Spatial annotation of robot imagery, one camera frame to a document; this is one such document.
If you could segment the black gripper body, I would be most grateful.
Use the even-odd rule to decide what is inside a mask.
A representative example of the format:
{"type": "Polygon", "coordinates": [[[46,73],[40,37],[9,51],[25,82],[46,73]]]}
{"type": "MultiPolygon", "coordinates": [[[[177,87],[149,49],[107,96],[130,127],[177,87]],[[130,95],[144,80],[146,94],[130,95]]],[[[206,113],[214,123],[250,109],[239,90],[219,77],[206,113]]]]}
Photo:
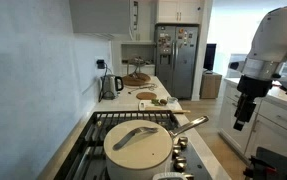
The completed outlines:
{"type": "Polygon", "coordinates": [[[271,80],[259,80],[242,75],[237,86],[237,90],[241,96],[237,103],[237,109],[234,117],[236,121],[233,128],[241,131],[246,123],[248,123],[255,110],[257,97],[265,97],[272,87],[271,80]]]}

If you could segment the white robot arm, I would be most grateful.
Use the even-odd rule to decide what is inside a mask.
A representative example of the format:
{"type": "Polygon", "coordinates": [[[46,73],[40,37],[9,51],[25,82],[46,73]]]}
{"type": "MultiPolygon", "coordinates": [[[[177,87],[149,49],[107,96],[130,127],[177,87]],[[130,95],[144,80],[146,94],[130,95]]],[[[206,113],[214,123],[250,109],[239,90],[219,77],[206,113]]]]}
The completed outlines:
{"type": "Polygon", "coordinates": [[[287,6],[268,12],[261,20],[244,61],[232,62],[229,68],[239,71],[241,77],[233,128],[241,131],[255,110],[254,100],[265,97],[273,81],[279,81],[287,93],[287,77],[280,75],[287,61],[287,6]]]}

